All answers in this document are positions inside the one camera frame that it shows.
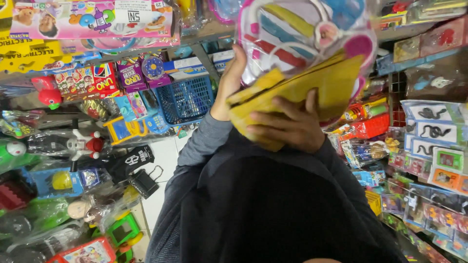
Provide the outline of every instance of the black logo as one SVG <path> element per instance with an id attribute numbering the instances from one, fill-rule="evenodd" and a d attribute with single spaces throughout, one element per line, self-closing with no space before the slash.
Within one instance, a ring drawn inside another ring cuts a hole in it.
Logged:
<path id="1" fill-rule="evenodd" d="M 140 12 L 139 11 L 128 11 L 128 22 L 140 22 Z"/>

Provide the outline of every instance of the white tile floor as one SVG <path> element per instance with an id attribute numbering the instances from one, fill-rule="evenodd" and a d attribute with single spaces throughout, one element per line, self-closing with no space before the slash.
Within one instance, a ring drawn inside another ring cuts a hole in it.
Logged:
<path id="1" fill-rule="evenodd" d="M 146 253 L 146 248 L 148 247 L 149 237 L 153 233 L 153 229 L 156 225 L 156 221 L 164 202 L 164 189 L 166 188 L 167 180 L 169 180 L 169 178 L 174 174 L 179 151 L 187 143 L 190 136 L 191 132 L 188 132 L 188 136 L 182 139 L 175 137 L 150 144 L 154 154 L 154 163 L 146 164 L 140 168 L 145 169 L 147 173 L 151 173 L 156 165 L 159 165 L 162 167 L 163 172 L 156 180 L 157 182 L 160 182 L 159 189 L 148 199 L 142 200 L 141 212 L 137 212 L 141 215 L 141 219 L 138 220 L 140 228 L 144 228 L 145 233 L 148 234 L 145 235 L 145 238 L 138 243 L 138 247 L 134 249 L 137 262 L 139 263 L 144 262 L 144 255 Z M 161 169 L 156 168 L 150 176 L 155 179 L 160 174 Z"/>

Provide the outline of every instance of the blue plastic basket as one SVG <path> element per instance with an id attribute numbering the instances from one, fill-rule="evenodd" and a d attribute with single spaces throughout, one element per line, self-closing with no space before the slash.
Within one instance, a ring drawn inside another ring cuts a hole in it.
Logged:
<path id="1" fill-rule="evenodd" d="M 209 76 L 175 82 L 155 92 L 164 120 L 171 127 L 203 118 L 214 102 Z"/>

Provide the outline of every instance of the hand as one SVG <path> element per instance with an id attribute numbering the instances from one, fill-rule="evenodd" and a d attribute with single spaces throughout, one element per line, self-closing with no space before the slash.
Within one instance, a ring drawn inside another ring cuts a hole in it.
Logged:
<path id="1" fill-rule="evenodd" d="M 293 148 L 315 153 L 323 145 L 325 134 L 320 129 L 316 110 L 317 90 L 310 90 L 307 94 L 304 110 L 297 109 L 297 105 L 283 97 L 275 97 L 272 102 L 279 106 L 289 119 L 278 115 L 254 111 L 252 119 L 263 125 L 249 125 L 249 132 L 272 140 L 282 141 Z"/>
<path id="2" fill-rule="evenodd" d="M 219 82 L 218 94 L 210 110 L 211 116 L 215 120 L 228 121 L 229 107 L 226 99 L 241 88 L 241 77 L 247 64 L 247 56 L 241 46 L 234 44 L 234 58 L 229 61 Z"/>

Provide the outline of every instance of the metal shelf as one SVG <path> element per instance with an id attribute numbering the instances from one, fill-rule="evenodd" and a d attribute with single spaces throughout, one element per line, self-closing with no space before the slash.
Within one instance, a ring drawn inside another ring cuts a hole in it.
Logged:
<path id="1" fill-rule="evenodd" d="M 117 55 L 106 55 L 104 54 L 101 59 L 93 59 L 87 61 L 87 65 L 99 65 L 102 63 L 107 62 L 114 62 L 118 60 L 123 60 L 126 58 L 134 58 L 139 56 L 142 53 L 146 52 L 157 52 L 158 50 L 166 51 L 169 49 L 177 49 L 179 47 L 184 46 L 194 46 L 194 51 L 199 50 L 199 48 L 195 47 L 196 45 L 201 46 L 203 43 L 217 41 L 219 39 L 233 37 L 234 36 L 234 29 L 235 26 L 227 26 L 224 25 L 217 20 L 211 20 L 208 22 L 202 29 L 198 31 L 196 35 L 181 37 L 181 44 L 172 47 L 154 47 L 154 48 L 142 48 L 136 50 L 128 50 L 121 52 Z M 213 63 L 209 60 L 208 56 L 204 52 L 196 52 L 197 57 L 203 63 L 207 71 L 210 73 L 212 77 L 215 79 L 219 79 L 218 72 L 214 69 Z M 6 74 L 5 72 L 0 72 L 0 85 L 7 85 L 13 81 L 28 81 L 31 78 L 42 76 L 39 72 L 33 73 L 12 73 Z"/>

